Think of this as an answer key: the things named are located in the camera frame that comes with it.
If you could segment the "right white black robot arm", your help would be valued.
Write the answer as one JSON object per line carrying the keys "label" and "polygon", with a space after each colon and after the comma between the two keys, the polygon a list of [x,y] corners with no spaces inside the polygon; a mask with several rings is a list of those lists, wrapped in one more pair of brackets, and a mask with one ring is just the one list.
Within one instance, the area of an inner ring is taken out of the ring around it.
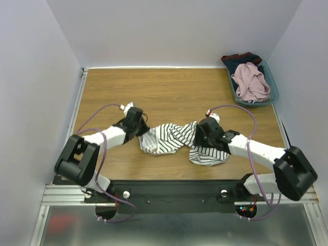
{"label": "right white black robot arm", "polygon": [[270,174],[251,174],[236,187],[237,197],[242,200],[257,194],[280,193],[299,201],[318,178],[298,147],[272,147],[250,140],[239,132],[224,131],[212,117],[197,123],[193,144],[245,157],[271,170]]}

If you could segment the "black white striped tank top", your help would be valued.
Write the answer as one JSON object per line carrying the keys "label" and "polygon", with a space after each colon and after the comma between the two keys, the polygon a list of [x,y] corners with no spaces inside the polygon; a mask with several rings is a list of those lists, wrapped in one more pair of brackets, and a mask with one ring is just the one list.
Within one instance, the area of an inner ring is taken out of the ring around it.
{"label": "black white striped tank top", "polygon": [[190,148],[189,161],[202,166],[214,166],[226,162],[229,154],[210,147],[193,144],[196,132],[196,121],[184,126],[162,124],[150,128],[139,137],[140,149],[154,155],[175,154],[180,148]]}

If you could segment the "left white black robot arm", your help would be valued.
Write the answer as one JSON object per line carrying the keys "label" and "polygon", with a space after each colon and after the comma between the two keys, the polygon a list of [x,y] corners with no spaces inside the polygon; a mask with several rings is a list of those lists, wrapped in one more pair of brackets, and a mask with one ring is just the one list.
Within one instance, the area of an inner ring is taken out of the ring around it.
{"label": "left white black robot arm", "polygon": [[94,129],[94,134],[86,136],[71,135],[54,166],[55,173],[81,187],[95,190],[101,201],[110,201],[114,197],[114,187],[110,179],[96,170],[98,156],[146,133],[149,127],[143,114],[142,109],[130,107],[125,110],[125,118],[106,130]]}

